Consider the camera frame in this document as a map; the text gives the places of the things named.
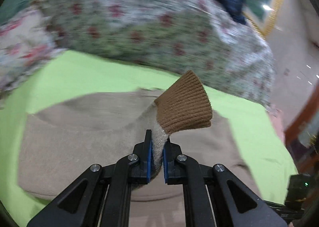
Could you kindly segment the lime green bed sheet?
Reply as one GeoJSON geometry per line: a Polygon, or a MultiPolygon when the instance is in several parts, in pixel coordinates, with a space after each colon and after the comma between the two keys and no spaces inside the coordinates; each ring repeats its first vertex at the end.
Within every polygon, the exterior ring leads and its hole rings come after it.
{"type": "MultiPolygon", "coordinates": [[[[17,183],[18,155],[27,114],[94,92],[167,89],[178,76],[146,66],[67,51],[51,60],[15,89],[1,110],[1,202],[19,226],[26,226],[44,202],[17,183]]],[[[297,169],[263,106],[207,87],[215,113],[229,120],[241,156],[262,198],[283,203],[297,169]]]]}

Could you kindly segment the pink floral ruffled pillow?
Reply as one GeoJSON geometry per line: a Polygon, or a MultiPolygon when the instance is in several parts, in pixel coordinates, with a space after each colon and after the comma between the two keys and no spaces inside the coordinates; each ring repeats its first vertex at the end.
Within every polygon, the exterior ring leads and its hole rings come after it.
{"type": "Polygon", "coordinates": [[[65,51],[55,43],[49,25],[50,18],[30,6],[1,26],[1,100],[65,51]]]}

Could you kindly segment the beige knit sweater brown cuffs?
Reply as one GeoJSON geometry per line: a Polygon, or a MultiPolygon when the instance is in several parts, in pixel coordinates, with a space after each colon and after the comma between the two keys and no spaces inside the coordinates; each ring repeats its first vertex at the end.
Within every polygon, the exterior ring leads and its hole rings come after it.
{"type": "Polygon", "coordinates": [[[225,165],[253,192],[258,187],[241,158],[229,121],[213,112],[198,77],[187,72],[166,91],[93,93],[27,116],[18,163],[18,184],[51,200],[92,164],[116,163],[153,138],[151,182],[134,188],[130,226],[184,226],[183,191],[166,185],[166,140],[204,165],[225,165]]]}

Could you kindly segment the green red floral quilt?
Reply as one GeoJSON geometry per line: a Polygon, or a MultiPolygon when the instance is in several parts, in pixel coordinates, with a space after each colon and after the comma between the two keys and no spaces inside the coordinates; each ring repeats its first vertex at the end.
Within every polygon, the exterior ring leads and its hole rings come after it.
{"type": "Polygon", "coordinates": [[[35,0],[60,47],[183,74],[270,106],[274,58],[215,0],[35,0]]]}

